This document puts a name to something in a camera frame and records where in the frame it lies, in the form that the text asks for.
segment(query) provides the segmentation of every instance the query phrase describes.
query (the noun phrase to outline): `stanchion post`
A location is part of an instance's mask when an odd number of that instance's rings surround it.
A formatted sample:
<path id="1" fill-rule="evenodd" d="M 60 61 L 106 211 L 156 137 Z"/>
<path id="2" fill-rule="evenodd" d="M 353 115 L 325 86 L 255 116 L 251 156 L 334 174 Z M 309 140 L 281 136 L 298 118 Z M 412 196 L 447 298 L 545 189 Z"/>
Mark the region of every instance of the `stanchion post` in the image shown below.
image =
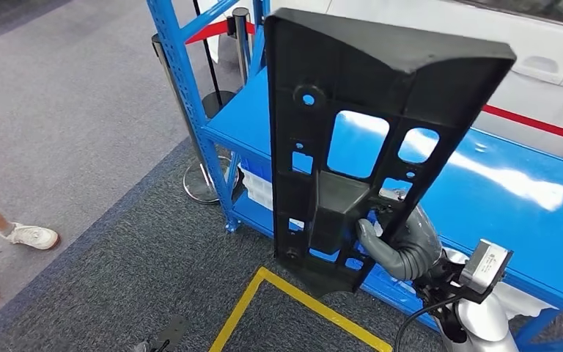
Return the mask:
<path id="1" fill-rule="evenodd" d="M 236 25 L 236 49 L 238 51 L 238 69 L 243 84 L 247 82 L 247 71 L 251 64 L 251 45 L 249 34 L 247 33 L 247 23 L 249 22 L 249 10 L 246 7 L 237 7 L 232 11 L 234 23 Z"/>
<path id="2" fill-rule="evenodd" d="M 187 126 L 188 134 L 194 144 L 193 149 L 197 156 L 197 159 L 186 169 L 183 176 L 183 186 L 185 188 L 185 191 L 192 199 L 197 202 L 207 204 L 217 202 L 218 195 L 217 191 L 215 190 L 215 185 L 210 178 L 210 175 L 208 174 L 208 168 L 206 166 L 206 162 L 202 156 L 202 153 L 195 144 L 196 140 L 194 137 L 193 127 L 187 121 L 186 107 L 182 98 L 180 97 L 180 94 L 178 93 L 173 75 L 167 63 L 167 57 L 165 56 L 165 52 L 163 51 L 163 46 L 161 45 L 161 41 L 158 39 L 158 34 L 152 36 L 152 46 L 154 47 L 156 56 L 158 56 L 158 60 L 161 62 L 161 66 L 163 66 L 163 70 L 165 71 L 165 75 L 167 76 L 167 80 L 169 81 L 169 85 L 172 88 L 174 98 L 178 103 L 180 113 L 182 114 L 185 125 Z M 219 163 L 221 164 L 221 168 L 225 173 L 227 171 L 227 167 L 229 166 L 229 159 L 220 155 Z"/>

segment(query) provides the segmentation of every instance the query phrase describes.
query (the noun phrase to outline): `white sneaker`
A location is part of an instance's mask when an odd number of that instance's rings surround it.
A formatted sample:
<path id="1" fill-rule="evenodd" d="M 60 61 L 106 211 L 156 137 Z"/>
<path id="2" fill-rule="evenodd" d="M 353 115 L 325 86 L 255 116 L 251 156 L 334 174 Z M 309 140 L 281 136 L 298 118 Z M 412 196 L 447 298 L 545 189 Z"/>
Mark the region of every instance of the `white sneaker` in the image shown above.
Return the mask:
<path id="1" fill-rule="evenodd" d="M 14 229 L 5 238 L 10 243 L 22 243 L 37 249 L 50 249 L 59 241 L 59 235 L 51 229 L 39 226 L 26 226 L 18 222 L 13 222 L 12 224 L 14 224 Z"/>

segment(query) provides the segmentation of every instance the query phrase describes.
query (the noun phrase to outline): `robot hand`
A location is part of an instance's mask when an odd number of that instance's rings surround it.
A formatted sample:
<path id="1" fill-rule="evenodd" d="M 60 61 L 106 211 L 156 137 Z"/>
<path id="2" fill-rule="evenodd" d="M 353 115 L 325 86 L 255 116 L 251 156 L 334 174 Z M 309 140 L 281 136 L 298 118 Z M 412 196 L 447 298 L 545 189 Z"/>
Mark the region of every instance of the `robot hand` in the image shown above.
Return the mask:
<path id="1" fill-rule="evenodd" d="M 414 280 L 429 271 L 442 255 L 441 242 L 426 213 L 418 205 L 406 227 L 392 236 L 389 243 L 377 237 L 366 219 L 357 222 L 361 245 L 390 275 L 398 280 Z"/>

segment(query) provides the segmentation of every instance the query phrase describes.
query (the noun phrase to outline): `plastic panel hole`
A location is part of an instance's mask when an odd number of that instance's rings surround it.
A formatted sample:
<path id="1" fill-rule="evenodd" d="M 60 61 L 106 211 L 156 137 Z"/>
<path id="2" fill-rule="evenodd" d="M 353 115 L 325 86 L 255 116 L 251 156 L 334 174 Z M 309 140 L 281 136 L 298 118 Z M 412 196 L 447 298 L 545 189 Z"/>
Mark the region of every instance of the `plastic panel hole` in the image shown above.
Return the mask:
<path id="1" fill-rule="evenodd" d="M 305 224 L 301 220 L 290 218 L 288 219 L 288 229 L 293 231 L 302 230 Z"/>
<path id="2" fill-rule="evenodd" d="M 322 259 L 322 260 L 326 260 L 326 261 L 328 261 L 328 262 L 330 262 L 330 263 L 333 263 L 333 262 L 335 262 L 336 259 L 338 258 L 339 251 L 338 251 L 338 252 L 335 252 L 335 253 L 333 253 L 333 254 L 325 254 L 325 253 L 322 253 L 322 252 L 317 251 L 316 249 L 310 248 L 310 249 L 309 249 L 309 253 L 310 253 L 311 255 L 315 256 L 315 257 L 319 257 L 319 258 Z"/>
<path id="3" fill-rule="evenodd" d="M 314 105 L 315 101 L 316 100 L 311 95 L 309 95 L 309 94 L 303 95 L 303 104 L 305 104 L 307 106 L 312 106 L 312 105 Z"/>
<path id="4" fill-rule="evenodd" d="M 412 183 L 402 180 L 395 180 L 393 178 L 386 178 L 383 182 L 383 188 L 379 192 L 382 198 L 395 199 L 398 201 L 405 200 L 405 195 L 413 186 Z"/>
<path id="5" fill-rule="evenodd" d="M 357 260 L 355 258 L 348 258 L 348 259 L 346 259 L 345 266 L 347 268 L 359 270 L 359 269 L 361 269 L 361 267 L 364 266 L 364 264 L 360 260 Z"/>
<path id="6" fill-rule="evenodd" d="M 405 140 L 398 150 L 398 158 L 408 163 L 425 162 L 439 142 L 439 134 L 427 128 L 414 128 L 407 131 Z"/>
<path id="7" fill-rule="evenodd" d="M 327 166 L 329 169 L 354 177 L 372 174 L 389 123 L 380 117 L 341 111 L 336 115 Z"/>
<path id="8" fill-rule="evenodd" d="M 314 158 L 300 152 L 292 152 L 292 170 L 303 172 L 304 174 L 312 174 L 312 162 Z"/>

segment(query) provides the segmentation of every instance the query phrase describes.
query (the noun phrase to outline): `white car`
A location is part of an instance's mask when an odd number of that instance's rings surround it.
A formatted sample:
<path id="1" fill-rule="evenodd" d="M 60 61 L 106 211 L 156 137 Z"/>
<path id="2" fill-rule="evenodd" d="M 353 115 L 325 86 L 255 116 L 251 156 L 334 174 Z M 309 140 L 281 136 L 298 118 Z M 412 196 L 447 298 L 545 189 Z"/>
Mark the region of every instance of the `white car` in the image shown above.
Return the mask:
<path id="1" fill-rule="evenodd" d="M 517 63 L 474 127 L 563 158 L 563 0 L 272 0 L 278 7 L 509 43 Z"/>

